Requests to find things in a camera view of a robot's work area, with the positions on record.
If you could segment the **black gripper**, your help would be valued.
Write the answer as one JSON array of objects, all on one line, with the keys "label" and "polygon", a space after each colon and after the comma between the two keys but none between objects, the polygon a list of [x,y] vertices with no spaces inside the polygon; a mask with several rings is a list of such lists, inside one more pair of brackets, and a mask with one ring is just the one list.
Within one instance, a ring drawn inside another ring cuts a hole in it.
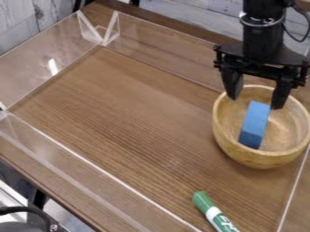
[{"label": "black gripper", "polygon": [[282,25],[244,25],[244,40],[217,44],[214,51],[214,67],[221,72],[229,98],[240,97],[244,75],[249,74],[277,82],[272,109],[282,109],[292,89],[305,86],[310,69],[309,58],[284,43]]}]

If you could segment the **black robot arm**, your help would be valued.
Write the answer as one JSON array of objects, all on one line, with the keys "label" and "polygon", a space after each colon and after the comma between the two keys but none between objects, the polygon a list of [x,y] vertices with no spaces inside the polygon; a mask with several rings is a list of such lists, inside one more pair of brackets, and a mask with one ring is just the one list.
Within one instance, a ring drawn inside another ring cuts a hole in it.
[{"label": "black robot arm", "polygon": [[[289,32],[285,21],[293,8],[309,23],[302,39]],[[244,75],[257,76],[277,83],[272,97],[272,109],[284,108],[292,89],[305,86],[310,69],[310,56],[294,52],[284,42],[285,34],[302,43],[310,34],[310,15],[296,0],[244,0],[240,14],[244,28],[240,43],[214,46],[214,67],[222,74],[227,96],[235,100],[244,88]]]}]

